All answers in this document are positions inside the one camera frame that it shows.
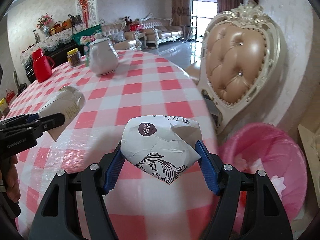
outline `jar lid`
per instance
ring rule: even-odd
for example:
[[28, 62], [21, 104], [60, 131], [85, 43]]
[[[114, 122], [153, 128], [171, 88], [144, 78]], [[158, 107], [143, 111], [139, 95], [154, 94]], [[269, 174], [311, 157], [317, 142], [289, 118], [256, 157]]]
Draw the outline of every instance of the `jar lid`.
[[70, 55], [72, 55], [72, 54], [74, 54], [74, 53], [77, 53], [77, 52], [78, 52], [78, 48], [75, 48], [75, 49], [73, 49], [73, 50], [68, 51], [68, 52], [67, 52], [67, 55], [70, 56]]
[[5, 98], [2, 98], [2, 99], [0, 100], [0, 106], [2, 106], [4, 103], [7, 103], [7, 102], [5, 101]]

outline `plastic bag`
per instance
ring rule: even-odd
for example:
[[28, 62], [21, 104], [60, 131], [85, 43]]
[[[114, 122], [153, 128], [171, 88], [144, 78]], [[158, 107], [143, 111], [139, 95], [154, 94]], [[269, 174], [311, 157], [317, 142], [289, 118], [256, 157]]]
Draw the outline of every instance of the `plastic bag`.
[[[235, 161], [238, 156], [246, 161]], [[284, 177], [286, 188], [282, 191], [282, 204], [289, 221], [292, 221], [303, 206], [307, 191], [307, 169], [305, 157], [299, 146], [284, 131], [265, 123], [250, 123], [236, 132], [219, 148], [223, 163], [229, 163], [239, 171], [250, 167], [259, 158], [265, 172]], [[242, 225], [245, 201], [240, 195], [234, 230]]]
[[179, 116], [146, 115], [129, 120], [121, 152], [133, 165], [168, 184], [191, 167], [200, 155], [199, 123]]

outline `green bag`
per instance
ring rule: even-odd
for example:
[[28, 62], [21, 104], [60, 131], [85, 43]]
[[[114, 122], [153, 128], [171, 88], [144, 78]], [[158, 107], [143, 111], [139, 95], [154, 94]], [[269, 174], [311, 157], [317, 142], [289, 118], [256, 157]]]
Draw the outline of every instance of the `green bag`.
[[93, 26], [93, 27], [90, 27], [88, 29], [85, 29], [83, 31], [80, 31], [80, 32], [72, 35], [72, 39], [78, 45], [84, 45], [85, 65], [86, 66], [89, 66], [89, 55], [90, 55], [89, 44], [97, 39], [95, 36], [97, 33], [102, 33], [100, 24]]

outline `wicker basket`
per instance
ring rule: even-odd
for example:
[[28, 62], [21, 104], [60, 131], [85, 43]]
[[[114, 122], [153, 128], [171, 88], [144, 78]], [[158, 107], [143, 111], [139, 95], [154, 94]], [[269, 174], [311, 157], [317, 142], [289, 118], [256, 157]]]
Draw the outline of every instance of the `wicker basket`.
[[55, 35], [64, 30], [62, 22], [56, 22], [50, 30], [51, 35]]
[[68, 20], [65, 20], [63, 23], [62, 23], [62, 26], [65, 30], [69, 29], [69, 28], [72, 28], [72, 23], [71, 23], [71, 19], [68, 19]]

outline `window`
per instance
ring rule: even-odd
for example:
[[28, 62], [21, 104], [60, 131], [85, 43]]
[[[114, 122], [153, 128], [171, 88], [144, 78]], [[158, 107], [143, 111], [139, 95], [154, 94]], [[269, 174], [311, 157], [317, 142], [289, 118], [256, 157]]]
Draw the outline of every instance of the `window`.
[[193, 38], [202, 41], [205, 30], [213, 17], [218, 14], [218, 0], [190, 0], [191, 4], [191, 25]]

